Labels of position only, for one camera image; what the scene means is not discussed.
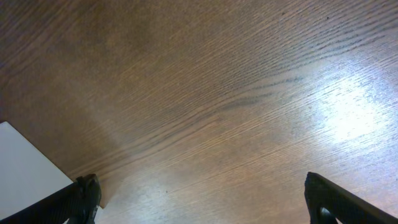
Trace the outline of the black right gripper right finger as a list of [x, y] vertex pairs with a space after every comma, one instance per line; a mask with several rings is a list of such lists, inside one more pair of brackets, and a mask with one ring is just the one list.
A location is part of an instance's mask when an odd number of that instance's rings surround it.
[[397, 224], [396, 217], [314, 172], [307, 173], [304, 196], [311, 224]]

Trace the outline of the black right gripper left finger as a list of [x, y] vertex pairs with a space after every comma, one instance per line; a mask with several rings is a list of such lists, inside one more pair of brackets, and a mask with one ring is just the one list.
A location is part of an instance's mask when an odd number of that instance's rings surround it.
[[101, 196], [97, 176], [81, 176], [54, 194], [2, 219], [1, 223], [94, 224]]

